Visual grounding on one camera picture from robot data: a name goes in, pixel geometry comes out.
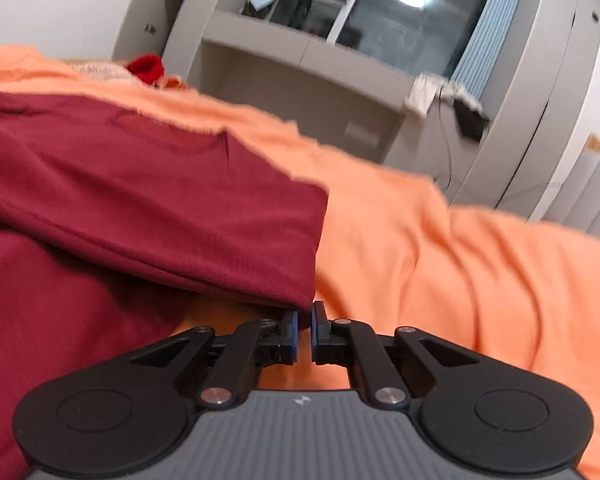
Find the bed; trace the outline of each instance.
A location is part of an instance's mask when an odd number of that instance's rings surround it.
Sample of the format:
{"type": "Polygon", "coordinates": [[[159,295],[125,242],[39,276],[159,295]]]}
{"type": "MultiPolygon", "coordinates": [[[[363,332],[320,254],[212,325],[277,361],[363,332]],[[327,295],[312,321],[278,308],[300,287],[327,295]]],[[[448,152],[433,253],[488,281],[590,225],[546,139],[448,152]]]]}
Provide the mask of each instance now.
{"type": "MultiPolygon", "coordinates": [[[[0,92],[88,96],[192,132],[227,130],[294,181],[325,189],[315,297],[329,318],[362,320],[378,333],[417,326],[570,386],[596,419],[580,472],[600,479],[600,240],[550,222],[448,206],[429,179],[321,146],[254,108],[193,89],[95,81],[27,47],[0,48],[0,92]]],[[[230,332],[263,315],[262,307],[212,294],[184,301],[173,331],[211,324],[230,332]]],[[[267,388],[346,384],[343,369],[315,367],[306,354],[262,378],[267,388]]]]}

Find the cabinet door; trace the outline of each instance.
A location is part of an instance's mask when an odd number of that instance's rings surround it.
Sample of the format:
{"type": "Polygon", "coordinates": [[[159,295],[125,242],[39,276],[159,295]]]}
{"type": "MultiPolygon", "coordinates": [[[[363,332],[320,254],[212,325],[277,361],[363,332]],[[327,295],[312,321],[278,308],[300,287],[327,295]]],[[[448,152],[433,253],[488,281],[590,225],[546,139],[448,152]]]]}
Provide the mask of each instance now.
{"type": "Polygon", "coordinates": [[[464,139],[453,108],[435,100],[422,127],[413,171],[428,174],[451,200],[471,167],[480,144],[464,139]]]}
{"type": "Polygon", "coordinates": [[[496,207],[554,88],[578,0],[541,0],[507,96],[453,202],[496,207]]]}
{"type": "Polygon", "coordinates": [[[114,59],[162,54],[182,0],[131,0],[113,51],[114,59]]]}
{"type": "Polygon", "coordinates": [[[578,0],[567,50],[544,115],[498,209],[528,217],[554,174],[589,89],[600,47],[600,1],[578,0]]]}

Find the red fabric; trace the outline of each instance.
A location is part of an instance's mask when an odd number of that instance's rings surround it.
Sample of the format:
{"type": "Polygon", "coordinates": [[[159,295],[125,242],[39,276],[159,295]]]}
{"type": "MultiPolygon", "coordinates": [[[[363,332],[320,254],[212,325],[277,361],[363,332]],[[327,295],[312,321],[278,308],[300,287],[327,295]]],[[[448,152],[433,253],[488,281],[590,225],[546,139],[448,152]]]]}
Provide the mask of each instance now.
{"type": "Polygon", "coordinates": [[[26,471],[11,416],[30,389],[168,336],[187,295],[0,224],[0,480],[26,471]]]}
{"type": "Polygon", "coordinates": [[[109,269],[308,310],[326,203],[228,133],[0,93],[0,222],[109,269]]]}
{"type": "Polygon", "coordinates": [[[154,84],[164,75],[162,58],[155,54],[138,57],[129,63],[126,69],[147,85],[154,84]]]}
{"type": "Polygon", "coordinates": [[[325,209],[229,134],[0,93],[0,480],[19,399],[167,336],[192,294],[164,285],[307,309],[325,209]]]}

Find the white shelf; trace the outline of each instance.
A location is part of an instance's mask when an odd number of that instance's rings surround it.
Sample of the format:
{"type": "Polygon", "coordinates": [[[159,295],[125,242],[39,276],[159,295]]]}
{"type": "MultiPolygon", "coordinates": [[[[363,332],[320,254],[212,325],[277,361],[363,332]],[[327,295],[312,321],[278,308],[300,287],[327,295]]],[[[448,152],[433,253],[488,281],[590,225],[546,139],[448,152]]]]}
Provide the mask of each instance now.
{"type": "Polygon", "coordinates": [[[310,37],[291,28],[216,10],[203,40],[298,67],[310,37]]]}
{"type": "Polygon", "coordinates": [[[311,39],[300,69],[401,111],[413,77],[346,47],[311,39]]]}
{"type": "Polygon", "coordinates": [[[401,111],[413,77],[371,57],[292,28],[216,10],[204,41],[291,65],[401,111]]]}

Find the black device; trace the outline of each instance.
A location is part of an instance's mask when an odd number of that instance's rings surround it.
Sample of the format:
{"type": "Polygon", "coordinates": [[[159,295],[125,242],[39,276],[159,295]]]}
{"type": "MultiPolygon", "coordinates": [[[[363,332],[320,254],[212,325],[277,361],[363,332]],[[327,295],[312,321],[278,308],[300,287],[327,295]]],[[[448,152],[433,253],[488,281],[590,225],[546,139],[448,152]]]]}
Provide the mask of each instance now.
{"type": "Polygon", "coordinates": [[[295,362],[297,316],[199,326],[37,387],[13,417],[27,479],[581,478],[580,396],[413,327],[376,335],[316,302],[313,361],[352,389],[257,389],[295,362]]]}
{"type": "Polygon", "coordinates": [[[481,142],[482,136],[487,126],[489,126],[487,117],[476,110],[471,110],[460,99],[454,100],[453,107],[456,112],[456,122],[458,123],[460,135],[465,139],[481,142]]]}

